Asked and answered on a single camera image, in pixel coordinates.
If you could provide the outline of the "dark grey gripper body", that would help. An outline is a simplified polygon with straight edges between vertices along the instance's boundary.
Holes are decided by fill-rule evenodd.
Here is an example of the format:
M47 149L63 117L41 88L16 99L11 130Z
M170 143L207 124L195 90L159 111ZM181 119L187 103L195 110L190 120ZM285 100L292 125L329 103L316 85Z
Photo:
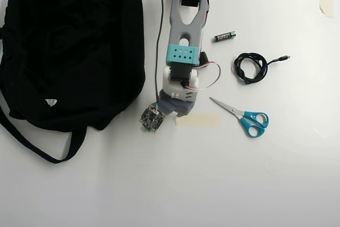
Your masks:
M180 99L172 98L164 91L160 91L158 100L158 110L169 115L177 113L177 117L188 115L193 109L195 102L185 102Z

